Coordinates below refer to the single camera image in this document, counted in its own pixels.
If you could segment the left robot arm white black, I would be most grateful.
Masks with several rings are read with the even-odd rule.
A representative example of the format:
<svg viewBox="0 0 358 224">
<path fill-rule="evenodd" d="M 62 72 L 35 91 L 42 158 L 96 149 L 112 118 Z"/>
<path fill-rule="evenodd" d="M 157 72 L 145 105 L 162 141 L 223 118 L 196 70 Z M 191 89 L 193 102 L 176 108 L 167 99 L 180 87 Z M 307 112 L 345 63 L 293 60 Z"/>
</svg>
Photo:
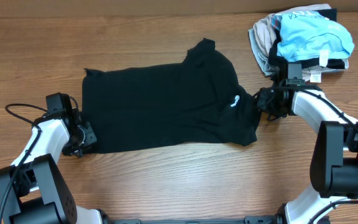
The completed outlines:
<svg viewBox="0 0 358 224">
<path fill-rule="evenodd" d="M 57 161 L 70 139 L 60 119 L 32 128 L 20 156 L 0 169 L 0 223 L 110 223 L 101 210 L 76 205 Z"/>
</svg>

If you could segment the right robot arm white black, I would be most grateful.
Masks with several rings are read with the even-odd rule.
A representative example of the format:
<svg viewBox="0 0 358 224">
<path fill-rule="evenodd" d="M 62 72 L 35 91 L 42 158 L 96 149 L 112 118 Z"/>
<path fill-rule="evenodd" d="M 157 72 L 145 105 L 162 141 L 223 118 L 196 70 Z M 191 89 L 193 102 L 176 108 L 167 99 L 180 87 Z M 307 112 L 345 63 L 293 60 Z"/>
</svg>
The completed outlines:
<svg viewBox="0 0 358 224">
<path fill-rule="evenodd" d="M 358 120 L 333 105 L 316 85 L 271 86 L 254 96 L 269 121 L 296 115 L 317 134 L 310 184 L 282 205 L 273 222 L 324 223 L 338 206 L 358 204 Z"/>
</svg>

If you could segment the black t-shirt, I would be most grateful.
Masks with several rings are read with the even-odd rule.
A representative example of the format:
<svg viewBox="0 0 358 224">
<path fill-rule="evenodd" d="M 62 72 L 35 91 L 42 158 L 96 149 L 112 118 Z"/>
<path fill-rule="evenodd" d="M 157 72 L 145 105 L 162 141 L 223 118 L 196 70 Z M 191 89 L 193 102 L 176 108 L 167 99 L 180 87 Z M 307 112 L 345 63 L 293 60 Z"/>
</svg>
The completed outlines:
<svg viewBox="0 0 358 224">
<path fill-rule="evenodd" d="M 82 103 L 100 154 L 186 142 L 248 146 L 257 139 L 261 115 L 210 39 L 189 49 L 180 63 L 88 69 Z"/>
</svg>

